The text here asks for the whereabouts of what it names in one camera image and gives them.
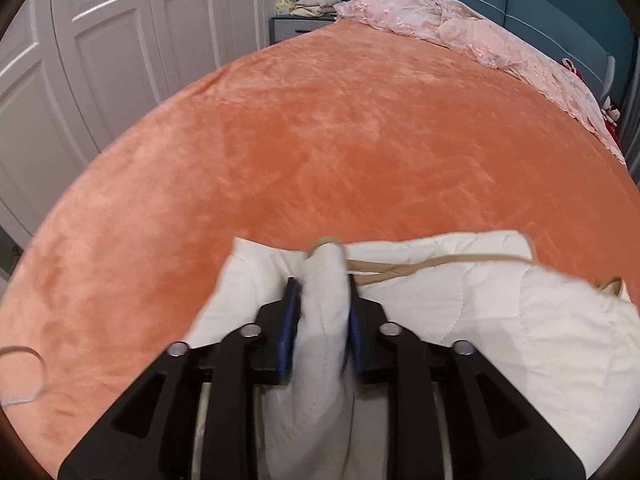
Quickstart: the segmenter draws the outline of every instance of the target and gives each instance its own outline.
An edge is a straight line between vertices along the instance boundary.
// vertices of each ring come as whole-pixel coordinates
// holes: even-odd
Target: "folded clothes stack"
[[[317,16],[335,16],[335,4],[341,0],[282,0],[277,5],[277,13],[300,16],[301,18],[312,18]]]

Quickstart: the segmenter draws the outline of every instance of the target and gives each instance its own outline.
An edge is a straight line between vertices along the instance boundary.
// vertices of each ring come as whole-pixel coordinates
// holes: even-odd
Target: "pink lace fabric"
[[[350,0],[340,19],[419,38],[503,70],[535,88],[577,119],[620,161],[625,159],[602,120],[587,85],[535,47],[457,0]]]

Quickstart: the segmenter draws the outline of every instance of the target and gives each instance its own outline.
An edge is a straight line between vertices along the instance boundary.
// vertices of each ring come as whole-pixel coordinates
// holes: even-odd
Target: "white garment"
[[[455,50],[529,84],[594,134],[622,163],[600,106],[577,75],[457,0],[350,0],[338,17]]]
[[[417,263],[445,254],[531,257],[517,232],[456,233],[346,248],[356,260]],[[349,288],[342,248],[311,257],[236,240],[218,286],[186,341],[220,341],[282,296],[286,279],[303,285],[302,316],[288,386],[261,398],[261,478],[385,478],[386,400],[357,388],[345,366]],[[640,406],[640,319],[625,300],[586,282],[518,262],[445,264],[361,286],[390,320],[421,339],[468,339],[527,397],[584,463],[603,462]]]

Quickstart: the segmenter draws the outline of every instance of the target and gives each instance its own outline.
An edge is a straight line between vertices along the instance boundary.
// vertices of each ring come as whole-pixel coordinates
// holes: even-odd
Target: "white quilted fabric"
[[[456,233],[366,242],[348,257],[417,263],[444,254],[530,257],[517,232]],[[236,240],[218,287],[186,341],[217,342],[277,300],[288,276],[303,284],[290,385],[261,397],[260,476],[273,480],[385,478],[386,400],[356,388],[345,366],[348,281],[342,249],[311,257]],[[628,301],[543,267],[455,263],[360,288],[421,339],[472,341],[582,460],[587,475],[613,450],[640,406],[640,319]]]

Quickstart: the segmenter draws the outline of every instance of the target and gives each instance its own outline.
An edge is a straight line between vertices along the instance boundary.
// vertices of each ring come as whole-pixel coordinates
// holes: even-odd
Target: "orange blanket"
[[[233,62],[132,127],[68,190],[0,308],[50,391],[7,409],[52,474],[207,297],[233,236],[305,249],[517,229],[542,262],[640,300],[640,194],[577,121],[445,48],[337,23]],[[31,369],[0,361],[12,396]]]

